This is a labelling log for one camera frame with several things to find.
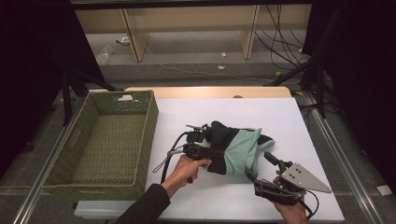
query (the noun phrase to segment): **gray floor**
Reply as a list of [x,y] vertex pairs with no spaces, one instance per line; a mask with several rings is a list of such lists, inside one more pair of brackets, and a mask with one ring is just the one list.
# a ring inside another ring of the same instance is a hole
[[[267,43],[272,43],[261,32],[259,34]],[[295,34],[301,42],[304,41],[304,31],[295,31]],[[275,79],[276,72],[281,71],[285,74],[288,71],[272,64],[271,53],[262,47],[257,38],[253,45],[251,59],[243,59],[237,32],[152,34],[147,53],[140,63],[134,62],[129,47],[115,44],[116,39],[124,36],[123,34],[88,36],[95,55],[99,55],[106,45],[113,48],[110,58],[106,61],[106,65],[101,66],[101,69],[107,82],[120,88],[131,86],[261,86]],[[298,44],[288,31],[285,31],[284,36],[289,42]],[[283,50],[279,44],[274,45],[274,48]],[[298,53],[298,48],[290,48],[293,49],[298,59],[306,58]],[[227,56],[223,57],[222,52],[225,52]],[[276,56],[273,57],[273,61],[281,67],[292,67]],[[224,66],[225,69],[220,70],[219,65]],[[301,76],[288,80],[286,86],[292,91],[298,91],[299,87],[296,82],[299,78]],[[93,84],[88,86],[90,89],[99,88]],[[307,105],[304,95],[294,97],[299,104]],[[49,112],[36,133],[32,142],[35,150],[22,152],[0,180],[0,223],[12,223],[62,130],[64,112],[61,98],[62,96],[59,95],[54,101],[55,110]],[[326,101],[333,102],[334,99],[328,95]],[[394,195],[381,196],[379,194],[376,187],[386,183],[369,158],[361,153],[359,143],[350,131],[347,120],[344,119],[342,113],[335,113],[337,112],[336,104],[328,104],[326,109],[326,120],[354,171],[373,199],[375,208],[384,223],[396,223]],[[307,115],[307,113],[307,109],[302,110],[302,116],[306,116],[305,123],[319,159],[344,212],[346,219],[344,223],[369,223],[334,155],[329,150],[329,145],[313,114]],[[75,217],[71,203],[57,201],[47,193],[43,193],[28,223],[105,223],[105,221]]]

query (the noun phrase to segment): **cable on floor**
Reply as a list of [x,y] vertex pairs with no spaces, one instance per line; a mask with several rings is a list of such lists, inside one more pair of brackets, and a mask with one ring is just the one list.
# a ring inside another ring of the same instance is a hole
[[[148,48],[147,46],[146,46],[146,50],[147,50],[148,53],[157,61],[157,58],[154,56],[154,54],[151,53],[151,51],[149,50],[149,48]],[[164,65],[162,65],[161,63],[158,63],[158,61],[157,61],[157,64],[158,64],[161,68],[169,69],[169,70],[175,70],[175,71],[179,71],[179,72],[183,72],[183,73],[187,73],[187,74],[201,74],[201,75],[215,76],[215,77],[232,77],[232,78],[242,79],[242,80],[259,80],[259,81],[266,81],[266,82],[268,82],[268,83],[274,81],[274,80],[272,80],[272,79],[265,79],[265,78],[236,77],[236,76],[232,76],[232,75],[225,74],[225,73],[223,73],[223,74],[218,74],[218,73],[207,73],[207,72],[200,72],[200,71],[187,71],[187,70],[183,70],[183,69],[179,69],[179,68],[175,68],[175,67],[167,67],[167,66],[164,66]],[[292,84],[296,84],[296,83],[298,83],[298,82],[300,82],[300,80],[299,80],[299,81],[296,81],[296,82],[292,82],[292,83],[284,82],[284,84],[286,84],[286,85],[292,85]]]

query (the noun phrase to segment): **green wicker basket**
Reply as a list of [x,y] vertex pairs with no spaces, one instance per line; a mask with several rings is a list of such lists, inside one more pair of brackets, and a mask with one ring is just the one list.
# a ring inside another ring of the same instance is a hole
[[42,189],[64,201],[137,200],[157,118],[153,91],[90,92]]

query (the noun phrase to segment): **white tabletop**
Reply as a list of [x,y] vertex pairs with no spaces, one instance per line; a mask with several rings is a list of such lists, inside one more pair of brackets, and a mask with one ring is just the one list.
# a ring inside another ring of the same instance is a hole
[[[284,161],[299,162],[326,185],[323,171],[293,98],[267,99],[157,99],[160,110],[148,167],[147,188],[161,181],[162,170],[152,173],[176,139],[190,131],[185,125],[210,125],[218,120],[234,128],[262,128],[262,134],[276,140],[273,154]],[[178,156],[169,164],[174,170]],[[272,180],[277,167],[259,155],[259,178]],[[282,220],[272,203],[255,196],[253,184],[246,177],[217,175],[201,169],[193,184],[180,189],[161,220],[261,221]],[[334,195],[316,192],[320,206],[315,221],[343,221]],[[317,203],[309,193],[305,202],[312,210]],[[75,215],[80,217],[118,217],[132,202],[79,202]]]

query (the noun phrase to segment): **black cloth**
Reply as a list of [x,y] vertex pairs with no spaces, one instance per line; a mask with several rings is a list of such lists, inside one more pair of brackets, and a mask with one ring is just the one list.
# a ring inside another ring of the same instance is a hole
[[117,219],[115,224],[155,223],[170,203],[163,186],[152,184],[145,194]]

